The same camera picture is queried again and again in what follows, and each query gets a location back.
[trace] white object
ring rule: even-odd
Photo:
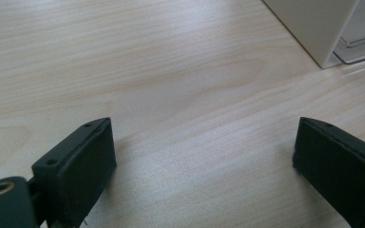
[[[322,68],[365,59],[365,0],[263,1]]]

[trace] metal hole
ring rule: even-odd
[[[7,193],[14,187],[14,182],[1,182],[0,183],[0,195]]]

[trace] wooden table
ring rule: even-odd
[[[0,1],[0,179],[112,119],[83,227],[349,227],[292,167],[301,116],[365,141],[365,63],[322,70],[260,0]]]

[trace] small hole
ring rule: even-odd
[[[58,161],[56,161],[56,160],[48,160],[47,161],[47,165],[52,165],[52,164],[55,164],[56,162],[58,162]]]
[[[0,183],[0,195],[7,193],[14,187],[14,182],[1,182]]]

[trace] black plastic part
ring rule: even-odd
[[[301,118],[294,167],[354,227],[365,228],[365,142],[325,122]]]
[[[28,181],[28,185],[35,219],[37,224],[41,225],[50,213],[47,198],[45,198],[43,193],[38,189],[34,178]]]
[[[20,177],[0,180],[0,228],[35,228],[28,183]]]
[[[109,118],[84,124],[38,160],[32,171],[48,226],[79,227],[116,166]]]

